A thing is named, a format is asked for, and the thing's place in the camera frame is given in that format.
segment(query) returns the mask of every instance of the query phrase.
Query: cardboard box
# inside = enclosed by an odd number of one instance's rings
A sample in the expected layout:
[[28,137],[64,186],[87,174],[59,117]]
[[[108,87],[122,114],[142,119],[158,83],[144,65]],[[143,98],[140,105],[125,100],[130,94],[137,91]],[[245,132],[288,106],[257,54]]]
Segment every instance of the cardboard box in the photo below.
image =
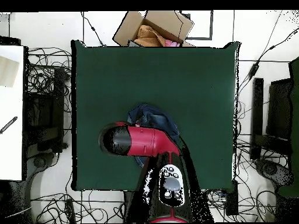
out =
[[144,17],[138,11],[128,11],[113,40],[127,47],[129,40],[135,40],[141,25],[151,26],[162,37],[180,43],[182,47],[194,47],[185,42],[194,23],[174,10],[149,10]]

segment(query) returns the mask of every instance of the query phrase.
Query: black cable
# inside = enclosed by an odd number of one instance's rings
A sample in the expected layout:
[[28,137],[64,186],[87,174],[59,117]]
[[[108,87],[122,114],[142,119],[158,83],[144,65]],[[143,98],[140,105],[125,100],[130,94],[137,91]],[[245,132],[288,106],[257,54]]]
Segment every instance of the black cable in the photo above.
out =
[[86,17],[83,15],[82,12],[80,12],[80,13],[81,13],[82,18],[88,21],[88,24],[90,25],[92,31],[94,31],[94,32],[96,33],[96,36],[98,37],[98,40],[100,41],[101,46],[102,46],[102,47],[105,47],[106,45],[104,45],[103,42],[100,40],[100,37],[98,36],[98,33],[96,32],[96,29],[91,25],[91,23],[90,23],[90,21],[88,20],[88,18],[86,18]]
[[263,222],[266,222],[266,221],[262,218],[262,216],[261,216],[261,214],[260,214],[259,203],[258,203],[258,198],[259,198],[259,196],[260,196],[262,193],[272,193],[275,197],[276,197],[276,194],[275,194],[273,191],[264,190],[264,191],[259,192],[259,193],[256,195],[256,205],[257,205],[257,209],[258,209],[259,217],[261,218],[261,220],[262,220]]

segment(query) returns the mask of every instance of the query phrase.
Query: white floor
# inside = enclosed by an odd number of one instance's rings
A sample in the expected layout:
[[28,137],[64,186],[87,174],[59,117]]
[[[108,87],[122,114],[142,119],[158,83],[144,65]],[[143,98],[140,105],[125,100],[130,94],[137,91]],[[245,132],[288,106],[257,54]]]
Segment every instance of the white floor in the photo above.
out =
[[[240,41],[241,48],[239,53],[239,80],[243,81],[249,72],[252,64],[259,58],[262,51],[265,49],[270,34],[273,30],[274,24],[280,10],[215,10],[213,21],[213,38],[210,41],[191,41],[198,47],[223,47],[228,42]],[[96,29],[99,37],[108,46],[117,46],[112,40],[112,37],[117,30],[122,18],[126,12],[85,12],[85,16],[90,20],[91,24]],[[283,41],[298,24],[296,17],[298,14],[289,10],[284,10],[281,14],[277,26],[273,32],[272,38],[269,42],[268,48],[274,44]],[[196,26],[198,27],[197,37],[206,37],[208,28],[210,27],[210,19],[207,18],[205,11],[193,11],[191,19],[194,19]],[[36,47],[58,47],[63,50],[71,52],[70,41],[71,40],[83,40],[87,46],[99,46],[98,39],[95,33],[89,27],[87,21],[83,20],[79,12],[39,12],[39,13],[13,13],[10,19],[10,30],[8,28],[7,16],[0,15],[0,35],[11,36],[21,39],[22,45],[29,48]],[[299,56],[299,34],[295,34],[289,41],[269,51],[260,62],[260,68],[255,77],[261,77],[265,80],[264,88],[264,102],[269,98],[269,85],[271,81],[289,78],[288,62]],[[242,101],[246,107],[251,108],[251,82],[242,91],[240,95],[240,101]],[[264,120],[266,120],[267,104],[264,105]],[[250,112],[248,112],[244,119],[241,120],[243,134],[248,134],[250,131]],[[69,128],[70,115],[65,114],[65,128]],[[266,121],[264,121],[264,131],[266,128]],[[249,141],[248,136],[242,136],[240,139]],[[60,154],[60,159],[54,167],[47,169],[44,173],[40,173],[34,179],[32,185],[32,199],[51,195],[56,193],[65,192],[65,185],[67,184],[71,169],[71,133],[67,133],[64,142],[69,144],[69,148],[64,150]],[[256,197],[257,193],[263,190],[272,190],[271,183],[257,174],[257,172],[251,167],[246,170],[240,168],[240,175],[243,181],[251,189],[253,197]],[[68,185],[68,193],[75,199],[81,200],[81,192],[72,191]],[[82,193],[82,199],[84,205],[88,205],[88,196],[90,191],[84,191]],[[239,185],[239,200],[249,197],[249,191],[245,184]],[[92,208],[103,208],[107,211],[108,216],[113,216],[113,207],[120,205],[123,200],[123,193],[121,191],[94,191],[90,200]],[[264,193],[259,198],[263,204],[275,205],[275,198],[271,194]],[[245,210],[252,208],[252,200],[242,201],[239,206],[239,210]],[[48,204],[46,201],[33,201],[32,212],[36,217],[41,210]],[[80,206],[75,204],[75,210],[80,211]],[[225,220],[231,221],[228,217],[223,220],[222,216],[216,209],[211,209],[216,222],[223,222]],[[94,216],[96,219],[102,217],[100,211],[95,211]],[[252,215],[242,215],[246,221],[254,221],[255,217]],[[40,221],[47,221],[51,219],[50,215],[44,214]],[[265,219],[266,221],[272,221],[271,217]],[[94,222],[90,216],[83,218],[83,223]],[[117,216],[112,218],[110,223],[121,222],[121,219]]]

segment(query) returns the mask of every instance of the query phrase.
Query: tangled wires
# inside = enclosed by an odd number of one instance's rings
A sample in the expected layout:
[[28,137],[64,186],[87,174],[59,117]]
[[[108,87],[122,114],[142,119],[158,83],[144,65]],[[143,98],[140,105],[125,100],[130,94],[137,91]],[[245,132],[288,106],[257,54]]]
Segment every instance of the tangled wires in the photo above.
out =
[[[70,223],[71,214],[69,213],[70,210],[68,209],[68,205],[66,203],[67,199],[70,199],[73,204],[83,207],[83,210],[80,210],[79,212],[74,212],[74,215],[76,216],[75,223],[82,222],[83,218],[87,216],[90,216],[95,223],[108,223],[109,220],[111,220],[115,216],[118,216],[119,218],[124,220],[124,213],[123,213],[124,202],[122,202],[119,207],[114,207],[113,208],[114,215],[108,217],[108,213],[106,210],[102,208],[92,208],[90,202],[89,202],[89,207],[86,207],[82,202],[74,200],[69,194],[58,193],[58,194],[36,198],[33,199],[32,201],[41,200],[42,198],[45,197],[54,197],[54,196],[60,196],[60,197],[57,199],[52,198],[49,201],[49,203],[43,208],[41,213],[37,216],[36,223],[52,223],[52,224]],[[41,217],[45,214],[49,214],[51,216],[51,219],[42,222]]]

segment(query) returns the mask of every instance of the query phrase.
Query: green tabletop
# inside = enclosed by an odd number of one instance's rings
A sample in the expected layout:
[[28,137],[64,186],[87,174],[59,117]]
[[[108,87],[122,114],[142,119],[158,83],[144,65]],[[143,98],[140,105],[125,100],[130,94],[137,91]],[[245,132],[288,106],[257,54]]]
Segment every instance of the green tabletop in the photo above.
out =
[[294,183],[290,186],[280,187],[279,194],[284,197],[299,197],[299,58],[290,62],[288,67],[293,81],[290,95],[292,105],[291,146],[293,151],[290,167],[294,174]]
[[76,41],[75,189],[135,190],[141,168],[133,157],[103,153],[98,136],[140,103],[172,116],[201,188],[231,188],[237,47],[84,47]]

